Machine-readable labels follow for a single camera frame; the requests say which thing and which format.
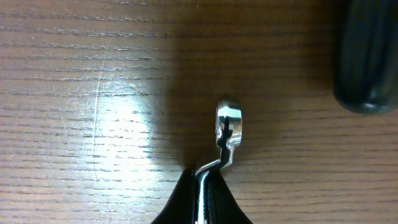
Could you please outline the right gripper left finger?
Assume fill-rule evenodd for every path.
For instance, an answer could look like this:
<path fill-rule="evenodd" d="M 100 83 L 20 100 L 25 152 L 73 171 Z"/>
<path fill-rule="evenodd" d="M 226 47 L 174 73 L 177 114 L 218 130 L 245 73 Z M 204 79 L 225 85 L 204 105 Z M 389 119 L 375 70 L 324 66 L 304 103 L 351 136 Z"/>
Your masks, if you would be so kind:
<path fill-rule="evenodd" d="M 194 211 L 195 172 L 182 172 L 165 207 L 152 224 L 192 224 Z"/>

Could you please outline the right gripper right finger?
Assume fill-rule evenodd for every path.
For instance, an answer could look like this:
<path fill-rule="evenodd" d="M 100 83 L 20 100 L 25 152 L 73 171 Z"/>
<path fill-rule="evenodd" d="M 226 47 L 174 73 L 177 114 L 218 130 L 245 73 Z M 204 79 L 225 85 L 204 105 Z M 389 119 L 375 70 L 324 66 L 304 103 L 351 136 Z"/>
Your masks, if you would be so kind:
<path fill-rule="evenodd" d="M 252 224 L 240 209 L 219 171 L 210 172 L 207 184 L 208 223 Z"/>

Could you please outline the small silver wrench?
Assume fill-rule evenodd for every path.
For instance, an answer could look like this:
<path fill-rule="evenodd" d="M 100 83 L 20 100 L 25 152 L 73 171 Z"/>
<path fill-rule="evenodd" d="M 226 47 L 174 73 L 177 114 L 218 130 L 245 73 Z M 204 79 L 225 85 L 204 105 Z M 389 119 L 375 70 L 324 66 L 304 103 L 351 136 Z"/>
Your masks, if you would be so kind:
<path fill-rule="evenodd" d="M 200 166 L 195 172 L 194 224 L 213 223 L 211 175 L 233 163 L 234 151 L 243 135 L 241 105 L 233 100 L 221 100 L 216 106 L 215 141 L 217 158 Z"/>

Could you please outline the black and yellow screwdriver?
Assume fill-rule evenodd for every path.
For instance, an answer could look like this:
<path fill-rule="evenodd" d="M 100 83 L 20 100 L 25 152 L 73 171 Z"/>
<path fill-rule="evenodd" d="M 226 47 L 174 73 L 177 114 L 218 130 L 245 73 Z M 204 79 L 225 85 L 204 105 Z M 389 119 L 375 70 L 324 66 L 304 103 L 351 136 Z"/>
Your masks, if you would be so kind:
<path fill-rule="evenodd" d="M 350 0 L 338 29 L 333 92 L 345 109 L 397 109 L 397 1 Z"/>

